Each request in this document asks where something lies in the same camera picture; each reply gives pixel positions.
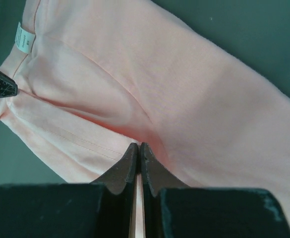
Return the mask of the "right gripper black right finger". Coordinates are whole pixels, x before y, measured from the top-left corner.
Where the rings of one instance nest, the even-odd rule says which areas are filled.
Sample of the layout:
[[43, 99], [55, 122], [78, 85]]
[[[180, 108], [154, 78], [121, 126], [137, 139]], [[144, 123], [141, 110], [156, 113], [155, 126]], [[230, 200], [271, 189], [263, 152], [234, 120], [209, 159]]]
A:
[[290, 238], [275, 196], [261, 188], [190, 187], [140, 146], [148, 238]]

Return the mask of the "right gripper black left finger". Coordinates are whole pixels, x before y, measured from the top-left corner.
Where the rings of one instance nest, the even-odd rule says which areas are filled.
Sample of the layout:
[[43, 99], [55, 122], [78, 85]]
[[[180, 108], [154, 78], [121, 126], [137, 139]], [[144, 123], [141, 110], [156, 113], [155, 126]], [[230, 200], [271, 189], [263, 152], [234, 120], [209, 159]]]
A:
[[131, 238], [138, 146], [90, 183], [0, 185], [0, 238]]

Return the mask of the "salmon pink t shirt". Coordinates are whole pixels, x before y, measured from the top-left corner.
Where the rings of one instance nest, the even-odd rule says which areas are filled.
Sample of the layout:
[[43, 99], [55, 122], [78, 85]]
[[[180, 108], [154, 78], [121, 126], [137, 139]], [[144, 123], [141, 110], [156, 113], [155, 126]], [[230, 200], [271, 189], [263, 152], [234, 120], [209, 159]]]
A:
[[191, 186], [271, 191], [290, 223], [290, 99], [149, 0], [28, 0], [0, 121], [67, 182], [147, 142]]

